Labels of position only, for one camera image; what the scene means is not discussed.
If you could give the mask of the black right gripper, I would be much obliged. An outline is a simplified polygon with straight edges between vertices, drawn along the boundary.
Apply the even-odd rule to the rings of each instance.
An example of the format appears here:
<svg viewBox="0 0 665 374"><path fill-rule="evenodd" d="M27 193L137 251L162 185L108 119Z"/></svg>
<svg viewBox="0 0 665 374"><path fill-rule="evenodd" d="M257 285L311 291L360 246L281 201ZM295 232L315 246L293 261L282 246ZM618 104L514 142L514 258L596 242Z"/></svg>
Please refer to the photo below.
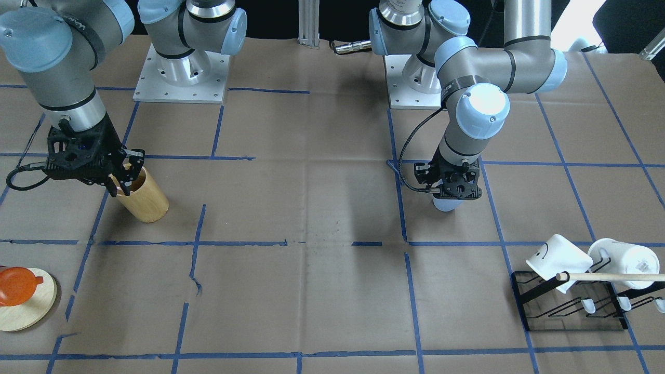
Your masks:
<svg viewBox="0 0 665 374"><path fill-rule="evenodd" d="M76 179L86 184L107 185L111 197L129 197L143 167L145 150L126 149L119 140L109 114L92 128L75 132L70 118L62 115L48 133L48 157L44 173L53 180ZM126 170L127 158L130 168Z"/></svg>

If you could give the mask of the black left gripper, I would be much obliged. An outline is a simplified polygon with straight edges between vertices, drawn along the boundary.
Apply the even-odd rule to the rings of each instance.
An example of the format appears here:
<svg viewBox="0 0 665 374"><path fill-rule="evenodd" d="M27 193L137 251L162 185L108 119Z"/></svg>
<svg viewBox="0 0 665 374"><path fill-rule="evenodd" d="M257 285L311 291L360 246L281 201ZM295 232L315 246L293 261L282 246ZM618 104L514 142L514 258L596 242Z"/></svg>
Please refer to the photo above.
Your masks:
<svg viewBox="0 0 665 374"><path fill-rule="evenodd" d="M429 163L415 163L414 176L418 184L425 184L425 189L418 191L429 193L437 199L455 201L474 201L483 195L477 184L480 176L479 162L463 163L461 166L433 159Z"/></svg>

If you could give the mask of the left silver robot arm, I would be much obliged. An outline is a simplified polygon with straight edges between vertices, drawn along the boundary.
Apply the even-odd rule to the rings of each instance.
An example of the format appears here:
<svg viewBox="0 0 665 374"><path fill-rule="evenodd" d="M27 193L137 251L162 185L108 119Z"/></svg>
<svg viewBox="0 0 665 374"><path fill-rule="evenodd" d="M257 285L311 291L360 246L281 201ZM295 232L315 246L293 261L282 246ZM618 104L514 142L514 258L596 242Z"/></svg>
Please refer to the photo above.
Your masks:
<svg viewBox="0 0 665 374"><path fill-rule="evenodd" d="M456 1L380 1L369 12L373 52L414 55L434 67L440 107L449 124L429 163L414 165L417 192L440 211L482 196L478 158L503 127L509 95L556 89L565 55L551 48L551 1L506 1L503 49L480 49L468 38L471 17Z"/></svg>

